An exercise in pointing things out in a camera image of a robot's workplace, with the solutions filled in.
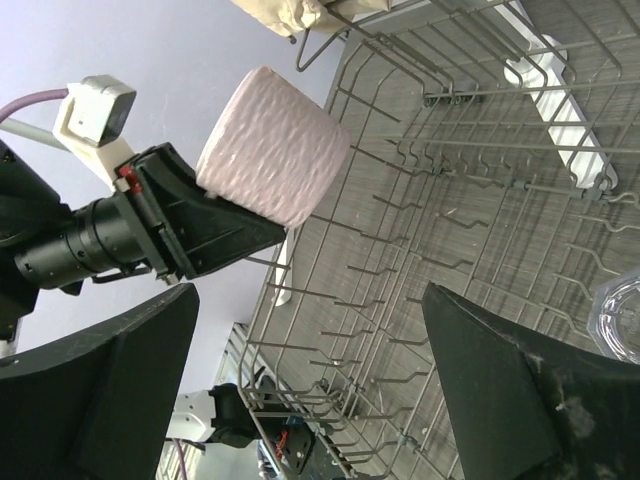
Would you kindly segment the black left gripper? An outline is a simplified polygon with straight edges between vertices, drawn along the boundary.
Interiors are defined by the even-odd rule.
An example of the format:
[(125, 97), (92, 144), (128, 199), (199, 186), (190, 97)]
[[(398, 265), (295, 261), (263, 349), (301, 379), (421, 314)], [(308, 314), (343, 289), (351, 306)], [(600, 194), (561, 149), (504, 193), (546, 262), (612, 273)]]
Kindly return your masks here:
[(209, 275), (285, 239), (285, 228), (196, 184), (169, 143), (116, 162), (118, 212), (136, 244), (128, 275), (144, 270), (168, 285)]

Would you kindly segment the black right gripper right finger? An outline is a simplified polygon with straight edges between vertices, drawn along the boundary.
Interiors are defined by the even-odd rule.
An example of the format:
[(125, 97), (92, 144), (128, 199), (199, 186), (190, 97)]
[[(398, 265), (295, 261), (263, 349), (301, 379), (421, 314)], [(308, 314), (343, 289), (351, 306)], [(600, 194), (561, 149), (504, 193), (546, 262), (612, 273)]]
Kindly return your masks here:
[(421, 305), (465, 478), (638, 478), (638, 366), (435, 283)]

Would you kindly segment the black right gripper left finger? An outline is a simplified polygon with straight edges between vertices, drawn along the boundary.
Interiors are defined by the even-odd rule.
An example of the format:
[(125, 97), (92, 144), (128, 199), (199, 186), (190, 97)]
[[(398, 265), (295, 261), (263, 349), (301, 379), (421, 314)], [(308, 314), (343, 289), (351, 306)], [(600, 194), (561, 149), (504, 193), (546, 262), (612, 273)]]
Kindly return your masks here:
[(178, 284), (1, 361), (4, 479), (152, 479), (199, 296)]

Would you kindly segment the lilac ceramic mug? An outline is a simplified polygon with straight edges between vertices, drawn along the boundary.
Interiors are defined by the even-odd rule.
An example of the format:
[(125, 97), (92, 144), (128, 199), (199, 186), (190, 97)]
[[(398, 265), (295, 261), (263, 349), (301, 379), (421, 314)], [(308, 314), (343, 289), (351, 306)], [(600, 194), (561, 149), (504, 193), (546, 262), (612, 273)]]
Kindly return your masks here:
[(196, 182), (285, 228), (302, 225), (350, 151), (346, 129), (271, 68), (251, 70), (216, 122)]

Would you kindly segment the clear faceted glass cup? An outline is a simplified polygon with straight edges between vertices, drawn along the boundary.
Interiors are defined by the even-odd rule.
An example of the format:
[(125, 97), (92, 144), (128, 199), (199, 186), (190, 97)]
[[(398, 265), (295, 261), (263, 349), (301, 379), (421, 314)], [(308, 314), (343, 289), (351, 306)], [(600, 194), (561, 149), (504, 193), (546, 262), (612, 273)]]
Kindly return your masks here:
[(596, 290), (587, 331), (605, 357), (639, 364), (638, 267)]

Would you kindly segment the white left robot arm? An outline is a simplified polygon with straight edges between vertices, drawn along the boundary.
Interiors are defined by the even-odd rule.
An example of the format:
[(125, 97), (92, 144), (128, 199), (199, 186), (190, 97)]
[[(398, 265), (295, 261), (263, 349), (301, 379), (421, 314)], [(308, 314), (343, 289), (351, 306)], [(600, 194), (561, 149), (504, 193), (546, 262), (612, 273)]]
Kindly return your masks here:
[(118, 162), (115, 192), (78, 210), (1, 150), (1, 336), (43, 290), (154, 273), (162, 294), (1, 361), (5, 479), (151, 479), (195, 329), (198, 277), (281, 243), (283, 226), (210, 198), (170, 144)]

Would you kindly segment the beige cloth on hanger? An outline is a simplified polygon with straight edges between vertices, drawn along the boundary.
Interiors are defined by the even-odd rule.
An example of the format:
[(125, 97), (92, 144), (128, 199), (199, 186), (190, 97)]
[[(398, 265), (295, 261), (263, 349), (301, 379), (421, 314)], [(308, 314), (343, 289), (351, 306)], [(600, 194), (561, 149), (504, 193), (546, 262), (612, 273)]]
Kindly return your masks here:
[(306, 30), (333, 34), (355, 17), (389, 12), (387, 0), (233, 0), (232, 3), (281, 37)]

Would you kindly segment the white clothes rail stand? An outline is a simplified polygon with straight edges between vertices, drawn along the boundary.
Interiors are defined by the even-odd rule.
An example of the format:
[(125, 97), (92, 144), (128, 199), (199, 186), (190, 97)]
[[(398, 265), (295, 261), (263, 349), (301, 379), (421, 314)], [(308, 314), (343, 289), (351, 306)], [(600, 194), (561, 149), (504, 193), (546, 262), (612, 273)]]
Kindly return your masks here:
[[(531, 22), (526, 11), (519, 1), (458, 1), (460, 7), (445, 3), (447, 7), (455, 5), (455, 14), (479, 13), (480, 22), (475, 29), (486, 35), (487, 40), (497, 40), (496, 47), (510, 46), (513, 50), (503, 53), (506, 57), (504, 78), (507, 85), (515, 88), (518, 93), (525, 91), (531, 95), (532, 102), (536, 106), (543, 122), (547, 122), (544, 129), (555, 146), (559, 148), (559, 156), (567, 166), (578, 188), (590, 189), (592, 187), (606, 189), (611, 185), (615, 187), (618, 181), (615, 171), (606, 165), (606, 157), (601, 153), (595, 153), (595, 147), (599, 146), (593, 134), (587, 134), (585, 118), (582, 116), (573, 95), (569, 93), (568, 85), (564, 82), (563, 71), (568, 68), (566, 49), (556, 43), (555, 39), (543, 35), (534, 30), (535, 23)], [(392, 6), (389, 12), (379, 12), (355, 17), (348, 22), (345, 28), (333, 33), (331, 42), (335, 37), (347, 30), (349, 33), (360, 34), (368, 42), (374, 45), (384, 45), (392, 49), (394, 53), (400, 53), (401, 58), (413, 60), (425, 70), (437, 72), (444, 76), (445, 72), (423, 57), (407, 43), (397, 36), (375, 32), (367, 23), (372, 22), (378, 15), (389, 15), (396, 8), (407, 8), (411, 3)], [(37, 103), (52, 100), (63, 100), (68, 93), (67, 86), (54, 90), (34, 92), (14, 100), (1, 108), (1, 128), (5, 128), (6, 120), (9, 120), (16, 111)], [(53, 133), (45, 133), (34, 127), (28, 126), (25, 130), (33, 128), (38, 133), (52, 136)], [(54, 140), (52, 146), (65, 148), (58, 140)]]

